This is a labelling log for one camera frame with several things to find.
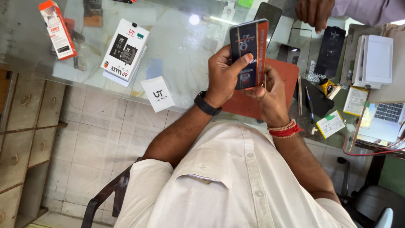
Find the shirt button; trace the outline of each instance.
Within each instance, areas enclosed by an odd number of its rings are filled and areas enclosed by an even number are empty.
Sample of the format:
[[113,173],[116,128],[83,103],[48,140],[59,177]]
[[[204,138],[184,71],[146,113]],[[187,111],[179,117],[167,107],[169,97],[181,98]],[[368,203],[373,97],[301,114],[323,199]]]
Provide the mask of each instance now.
[[258,196],[258,197],[262,197],[262,196],[263,196],[263,192],[262,192],[262,191],[255,191],[254,193],[255,193],[256,196]]

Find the drawer handle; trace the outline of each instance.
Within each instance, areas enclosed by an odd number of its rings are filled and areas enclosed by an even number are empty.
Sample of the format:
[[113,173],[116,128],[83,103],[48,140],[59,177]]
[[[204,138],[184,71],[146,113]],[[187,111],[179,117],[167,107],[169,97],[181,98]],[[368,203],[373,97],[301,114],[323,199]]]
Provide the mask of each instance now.
[[6,213],[0,213],[0,225],[6,220]]
[[15,154],[15,163],[13,164],[13,166],[17,165],[19,161],[20,159],[18,158],[18,154]]
[[41,151],[45,150],[45,147],[47,147],[47,143],[45,142],[45,140],[43,140],[42,143],[44,144],[44,147],[42,148]]
[[28,99],[27,99],[27,101],[24,102],[24,104],[22,104],[22,105],[20,105],[20,106],[23,107],[23,106],[25,106],[26,104],[28,104],[28,102],[30,101],[30,99],[31,99],[31,94],[28,94]]
[[53,100],[53,105],[52,105],[51,109],[53,109],[56,105],[56,97],[53,97],[52,100]]

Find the black smartwatch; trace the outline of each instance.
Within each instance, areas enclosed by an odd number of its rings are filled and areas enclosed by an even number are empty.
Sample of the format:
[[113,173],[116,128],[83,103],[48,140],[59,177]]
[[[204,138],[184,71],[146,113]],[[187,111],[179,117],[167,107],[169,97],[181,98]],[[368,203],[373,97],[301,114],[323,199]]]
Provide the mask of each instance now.
[[194,99],[194,103],[205,113],[208,115],[216,116],[222,111],[222,107],[219,107],[218,109],[211,107],[209,104],[207,104],[203,97],[205,97],[206,91],[201,91],[196,98]]

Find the laptop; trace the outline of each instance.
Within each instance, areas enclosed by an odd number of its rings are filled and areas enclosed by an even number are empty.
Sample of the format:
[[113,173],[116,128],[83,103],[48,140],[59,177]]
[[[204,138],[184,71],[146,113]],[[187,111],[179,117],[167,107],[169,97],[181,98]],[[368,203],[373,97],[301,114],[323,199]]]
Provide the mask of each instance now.
[[404,119],[403,103],[375,104],[377,111],[368,129],[360,128],[360,135],[369,136],[388,142],[395,142],[398,138],[401,125]]

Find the orange mat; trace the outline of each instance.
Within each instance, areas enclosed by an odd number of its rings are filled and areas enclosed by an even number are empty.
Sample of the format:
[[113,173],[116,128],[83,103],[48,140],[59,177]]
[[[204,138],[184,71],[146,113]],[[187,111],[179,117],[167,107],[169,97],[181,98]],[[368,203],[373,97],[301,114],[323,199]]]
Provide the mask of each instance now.
[[[292,63],[269,58],[266,58],[266,64],[270,64],[275,67],[279,72],[280,77],[284,81],[286,86],[286,102],[289,109],[298,79],[299,68]],[[241,94],[237,90],[233,93],[231,99],[222,105],[222,110],[242,116],[261,119],[257,101],[251,97]]]

